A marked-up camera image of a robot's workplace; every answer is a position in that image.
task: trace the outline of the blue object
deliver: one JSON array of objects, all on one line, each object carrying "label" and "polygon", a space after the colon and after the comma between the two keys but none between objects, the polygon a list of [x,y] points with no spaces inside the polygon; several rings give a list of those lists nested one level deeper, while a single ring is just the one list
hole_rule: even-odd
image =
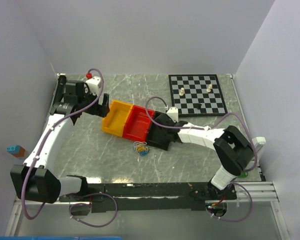
[{"label": "blue object", "polygon": [[120,236],[0,236],[0,240],[121,240]]},{"label": "blue object", "polygon": [[8,146],[6,151],[10,154],[18,154],[20,152],[20,145]]}]

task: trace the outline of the chess piece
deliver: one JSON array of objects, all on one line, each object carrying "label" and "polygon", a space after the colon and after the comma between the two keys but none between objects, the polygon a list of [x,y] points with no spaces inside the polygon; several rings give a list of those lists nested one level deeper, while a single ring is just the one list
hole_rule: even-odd
[{"label": "chess piece", "polygon": [[183,96],[185,94],[185,89],[182,87],[179,91],[179,95]]}]

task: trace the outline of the yellow bin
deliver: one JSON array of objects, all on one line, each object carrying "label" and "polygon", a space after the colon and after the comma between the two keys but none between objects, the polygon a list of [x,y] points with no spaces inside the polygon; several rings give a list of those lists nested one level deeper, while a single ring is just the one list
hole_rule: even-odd
[{"label": "yellow bin", "polygon": [[105,133],[122,137],[132,107],[132,104],[113,100],[110,105],[110,112],[102,119],[101,130]]}]

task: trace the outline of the table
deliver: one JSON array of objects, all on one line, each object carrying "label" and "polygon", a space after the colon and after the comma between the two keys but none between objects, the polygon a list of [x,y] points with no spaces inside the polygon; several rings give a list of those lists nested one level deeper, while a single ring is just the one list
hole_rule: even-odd
[{"label": "table", "polygon": [[[69,80],[81,80],[85,75],[67,75]],[[218,75],[228,112],[243,115],[233,80]],[[160,96],[171,106],[168,75],[165,74],[109,74],[104,76],[104,93],[113,99],[144,107],[146,100]],[[164,112],[159,100],[151,109]],[[180,118],[199,126],[213,125],[220,117]],[[66,137],[55,163],[54,175],[87,177],[88,183],[173,183],[208,182],[221,166],[217,153],[207,147],[190,143],[171,143],[164,151],[149,147],[146,156],[133,151],[133,142],[101,131],[102,118],[83,113]],[[240,122],[229,116],[220,125],[244,130]],[[249,172],[238,181],[260,181],[260,169]]]}]

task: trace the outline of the red block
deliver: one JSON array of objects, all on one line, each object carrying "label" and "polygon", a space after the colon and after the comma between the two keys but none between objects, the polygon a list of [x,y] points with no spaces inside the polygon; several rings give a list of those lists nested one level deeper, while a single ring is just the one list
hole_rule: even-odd
[{"label": "red block", "polygon": [[[155,111],[149,110],[151,117],[155,115]],[[133,105],[130,115],[128,116],[122,137],[135,142],[145,142],[151,120],[146,114],[146,109],[141,106]]]}]

